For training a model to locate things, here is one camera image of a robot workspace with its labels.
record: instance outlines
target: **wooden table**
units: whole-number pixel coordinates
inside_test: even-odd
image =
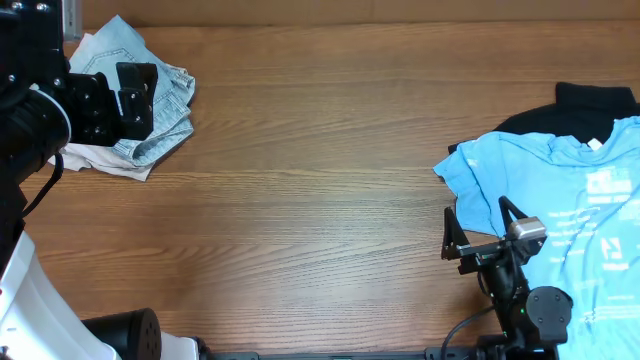
[[[195,135],[146,183],[65,173],[27,229],[81,317],[151,307],[216,351],[441,344],[487,305],[440,259],[446,146],[560,80],[640,94],[640,22],[140,32],[197,78]]]

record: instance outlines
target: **folded clothing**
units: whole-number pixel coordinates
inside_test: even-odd
[[[434,168],[465,230],[504,235],[503,195],[547,227],[523,271],[531,288],[573,298],[560,359],[640,358],[639,162],[640,117],[631,117],[616,120],[597,150],[573,136],[491,132]]]
[[[556,103],[514,115],[494,131],[512,134],[532,132],[573,135],[581,143],[596,139],[604,143],[613,129],[613,120],[640,115],[633,92],[627,87],[598,87],[556,84]],[[449,154],[458,144],[449,145]]]
[[[153,98],[153,132],[146,140],[122,139],[112,148],[70,144],[61,151],[66,168],[94,167],[145,181],[156,161],[193,134],[188,105],[195,93],[194,77],[158,59],[146,49],[142,36],[119,16],[95,35],[86,34],[69,62],[73,73],[103,73],[116,92],[120,89],[118,62],[155,64],[158,83]]]

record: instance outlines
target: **black cable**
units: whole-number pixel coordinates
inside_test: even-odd
[[[484,296],[489,297],[487,290],[484,288],[484,283],[482,282],[482,274],[478,271],[478,285],[480,286],[480,291],[484,294]]]
[[[509,296],[509,302],[513,301],[514,296],[516,296],[516,292],[518,291],[518,264],[516,264],[516,255],[513,248],[509,249],[509,255],[511,257],[511,266],[513,270],[513,281],[511,284],[511,296]]]
[[[472,323],[475,320],[478,320],[480,317],[486,315],[487,313],[491,312],[495,310],[495,305],[491,305],[488,308],[484,309],[484,310],[480,310],[477,313],[471,315],[470,317],[462,320],[458,325],[456,325],[453,329],[451,329],[451,331],[449,331],[449,334],[447,335],[447,337],[444,339],[444,342],[442,343],[442,348],[440,348],[440,360],[446,360],[447,359],[447,346],[449,345],[449,341],[451,341],[451,339],[453,338],[453,336],[460,331],[460,329],[462,329],[463,327],[469,325],[470,323]]]
[[[58,180],[60,180],[60,178],[62,177],[62,172],[64,171],[64,160],[62,159],[62,155],[60,155],[60,153],[56,153],[54,156],[56,159],[56,165],[53,168],[51,179],[49,179],[49,181],[47,181],[44,187],[42,187],[42,190],[40,190],[38,195],[36,195],[35,199],[33,199],[31,204],[29,204],[29,206],[27,206],[27,208],[22,211],[23,218],[31,214],[33,209],[35,209],[36,206],[40,204],[40,201],[44,199],[45,195],[47,195],[47,193],[49,192],[49,190],[51,190],[53,185],[55,185],[58,182]]]

